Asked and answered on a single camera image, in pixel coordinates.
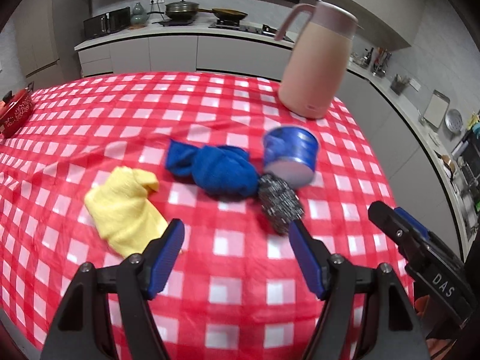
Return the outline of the white cutting board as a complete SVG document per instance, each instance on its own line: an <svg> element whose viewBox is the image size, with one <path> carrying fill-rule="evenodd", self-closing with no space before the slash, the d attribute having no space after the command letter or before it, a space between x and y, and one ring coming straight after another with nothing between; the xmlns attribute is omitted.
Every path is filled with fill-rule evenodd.
<svg viewBox="0 0 480 360"><path fill-rule="evenodd" d="M437 90L433 91L430 102L423 114L423 118L434 130L438 130L440 128L449 105L449 97Z"/></svg>

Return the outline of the blue paper cup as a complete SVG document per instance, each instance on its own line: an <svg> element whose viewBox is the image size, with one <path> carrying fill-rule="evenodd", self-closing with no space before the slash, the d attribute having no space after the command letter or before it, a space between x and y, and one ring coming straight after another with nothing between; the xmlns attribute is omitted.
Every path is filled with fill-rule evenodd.
<svg viewBox="0 0 480 360"><path fill-rule="evenodd" d="M306 128L281 125L263 136L264 173L284 180L292 189L310 185L315 178L318 139Z"/></svg>

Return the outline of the green ceramic vase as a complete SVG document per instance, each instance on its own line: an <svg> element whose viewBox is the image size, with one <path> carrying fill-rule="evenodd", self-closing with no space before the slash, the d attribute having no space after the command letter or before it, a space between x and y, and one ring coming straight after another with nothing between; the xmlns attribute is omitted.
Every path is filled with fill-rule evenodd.
<svg viewBox="0 0 480 360"><path fill-rule="evenodd" d="M144 26L148 20L148 14L142 4L137 2L132 10L130 24L132 26Z"/></svg>

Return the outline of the dark cooking pot with lid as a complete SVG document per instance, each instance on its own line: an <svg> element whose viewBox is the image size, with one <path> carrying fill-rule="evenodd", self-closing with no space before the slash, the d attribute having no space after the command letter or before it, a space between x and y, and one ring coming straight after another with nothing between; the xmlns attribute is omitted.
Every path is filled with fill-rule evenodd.
<svg viewBox="0 0 480 360"><path fill-rule="evenodd" d="M197 16L199 4L186 0L170 2L165 6L165 14L171 20L191 20Z"/></svg>

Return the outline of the round metal strainer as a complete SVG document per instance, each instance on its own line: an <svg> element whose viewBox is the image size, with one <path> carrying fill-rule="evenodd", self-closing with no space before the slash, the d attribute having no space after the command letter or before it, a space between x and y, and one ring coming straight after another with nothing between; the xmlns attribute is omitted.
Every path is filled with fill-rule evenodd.
<svg viewBox="0 0 480 360"><path fill-rule="evenodd" d="M450 109L445 115L445 125L447 130L453 134L457 135L461 132L463 127L463 119L461 113L456 109Z"/></svg>

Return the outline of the black microwave oven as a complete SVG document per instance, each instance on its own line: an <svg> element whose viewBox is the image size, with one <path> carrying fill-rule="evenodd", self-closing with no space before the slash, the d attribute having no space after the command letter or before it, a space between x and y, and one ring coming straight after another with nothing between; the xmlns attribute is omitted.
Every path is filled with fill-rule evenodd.
<svg viewBox="0 0 480 360"><path fill-rule="evenodd" d="M120 32L130 25L130 7L112 10L84 21L84 35L86 40Z"/></svg>

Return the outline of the yellow cloth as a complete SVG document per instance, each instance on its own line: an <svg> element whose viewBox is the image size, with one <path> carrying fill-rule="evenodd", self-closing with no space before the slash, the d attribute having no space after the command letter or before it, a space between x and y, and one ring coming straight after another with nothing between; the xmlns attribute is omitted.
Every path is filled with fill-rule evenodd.
<svg viewBox="0 0 480 360"><path fill-rule="evenodd" d="M122 257L143 252L168 227L167 220L149 200L150 194L158 190L154 173L118 166L104 184L85 195L86 209L99 236Z"/></svg>

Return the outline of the red enamel pot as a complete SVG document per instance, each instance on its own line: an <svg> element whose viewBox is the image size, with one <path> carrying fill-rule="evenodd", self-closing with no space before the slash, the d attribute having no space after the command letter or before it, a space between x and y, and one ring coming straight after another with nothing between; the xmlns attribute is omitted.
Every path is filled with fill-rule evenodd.
<svg viewBox="0 0 480 360"><path fill-rule="evenodd" d="M22 88L1 109L1 135L11 138L29 120L34 111L32 89Z"/></svg>

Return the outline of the beige refrigerator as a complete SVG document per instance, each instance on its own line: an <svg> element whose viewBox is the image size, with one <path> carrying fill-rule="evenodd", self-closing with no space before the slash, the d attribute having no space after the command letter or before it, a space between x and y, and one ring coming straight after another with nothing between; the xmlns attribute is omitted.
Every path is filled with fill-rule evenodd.
<svg viewBox="0 0 480 360"><path fill-rule="evenodd" d="M89 0L23 0L13 14L21 71L37 89L80 78Z"/></svg>

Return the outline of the pink thermos jug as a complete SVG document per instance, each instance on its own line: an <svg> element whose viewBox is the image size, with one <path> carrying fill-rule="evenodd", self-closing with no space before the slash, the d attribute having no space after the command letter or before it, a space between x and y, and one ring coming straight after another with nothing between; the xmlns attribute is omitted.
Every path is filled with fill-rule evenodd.
<svg viewBox="0 0 480 360"><path fill-rule="evenodd" d="M309 14L297 37L278 89L290 111L308 119L326 116L346 72L358 19L334 4L299 3L277 30L280 41L301 13Z"/></svg>

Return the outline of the blue cloth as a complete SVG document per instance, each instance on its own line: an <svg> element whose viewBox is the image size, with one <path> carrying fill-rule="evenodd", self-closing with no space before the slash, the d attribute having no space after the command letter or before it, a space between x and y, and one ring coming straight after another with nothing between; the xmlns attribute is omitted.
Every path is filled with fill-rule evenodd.
<svg viewBox="0 0 480 360"><path fill-rule="evenodd" d="M165 167L176 177L191 178L211 195L246 198L257 194L259 174L249 154L239 147L196 147L172 140Z"/></svg>

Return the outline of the red white checkered tablecloth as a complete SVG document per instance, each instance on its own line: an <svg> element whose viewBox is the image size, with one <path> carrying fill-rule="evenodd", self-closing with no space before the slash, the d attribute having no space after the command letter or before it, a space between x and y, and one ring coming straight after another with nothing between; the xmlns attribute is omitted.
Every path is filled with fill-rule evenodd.
<svg viewBox="0 0 480 360"><path fill-rule="evenodd" d="M352 263L387 262L413 282L395 244L371 222L370 203L393 195L347 107L334 100L307 120L278 102L278 85L208 73L101 76L38 89L34 112L1 143L1 308L36 347L80 264L117 264L84 197L120 166L156 174L151 201L181 219L185 241L151 303L173 359L298 359L322 305L308 291L286 238L260 203L210 197L165 168L171 141L230 145L263 164L262 138L298 125L319 141L314 181L298 192L312 236Z"/></svg>

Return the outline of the dark bottle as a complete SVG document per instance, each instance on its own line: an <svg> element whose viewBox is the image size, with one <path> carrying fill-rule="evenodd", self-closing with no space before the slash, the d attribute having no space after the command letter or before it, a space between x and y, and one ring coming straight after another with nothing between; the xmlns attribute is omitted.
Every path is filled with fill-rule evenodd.
<svg viewBox="0 0 480 360"><path fill-rule="evenodd" d="M374 53L374 48L372 47L363 57L363 65L366 68L370 65L372 61L373 53Z"/></svg>

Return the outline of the utensil holder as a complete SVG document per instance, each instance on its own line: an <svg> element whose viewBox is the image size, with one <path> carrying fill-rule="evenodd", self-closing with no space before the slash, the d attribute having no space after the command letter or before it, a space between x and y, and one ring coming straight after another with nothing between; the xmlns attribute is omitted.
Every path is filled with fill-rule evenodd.
<svg viewBox="0 0 480 360"><path fill-rule="evenodd" d="M405 91L405 89L409 86L410 84L410 78L408 76L401 76L399 74L396 74L394 76L394 79L391 82L390 89L397 95L402 94L402 92Z"/></svg>

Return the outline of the black frying pan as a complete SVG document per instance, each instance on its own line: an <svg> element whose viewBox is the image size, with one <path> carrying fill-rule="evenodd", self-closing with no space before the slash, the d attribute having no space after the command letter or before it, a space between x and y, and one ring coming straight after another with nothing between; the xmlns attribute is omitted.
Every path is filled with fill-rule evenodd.
<svg viewBox="0 0 480 360"><path fill-rule="evenodd" d="M248 14L240 10L231 10L224 8L212 8L212 9L202 9L199 8L198 12L201 13L210 13L216 16L219 20L229 21L229 22L240 22L247 18Z"/></svg>

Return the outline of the gas stove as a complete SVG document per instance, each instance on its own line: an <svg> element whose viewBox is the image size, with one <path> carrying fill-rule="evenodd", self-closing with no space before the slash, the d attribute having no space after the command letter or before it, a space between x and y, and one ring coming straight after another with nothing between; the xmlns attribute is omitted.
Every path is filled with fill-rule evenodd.
<svg viewBox="0 0 480 360"><path fill-rule="evenodd" d="M254 33L254 34L263 35L269 38L274 38L278 32L276 28L272 28L267 24L262 24L259 27L255 25L242 24L240 22L224 21L224 20L217 20L216 22L210 24L209 28L229 29L229 30L239 31L244 33Z"/></svg>

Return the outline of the steel wool scrubber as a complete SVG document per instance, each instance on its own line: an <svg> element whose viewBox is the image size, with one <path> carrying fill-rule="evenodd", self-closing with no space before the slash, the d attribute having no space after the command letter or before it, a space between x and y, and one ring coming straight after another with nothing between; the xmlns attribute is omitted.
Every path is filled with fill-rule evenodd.
<svg viewBox="0 0 480 360"><path fill-rule="evenodd" d="M304 216L304 207L296 192L285 180L272 173L259 178L258 196L262 211L273 230L280 235L286 235L289 225Z"/></svg>

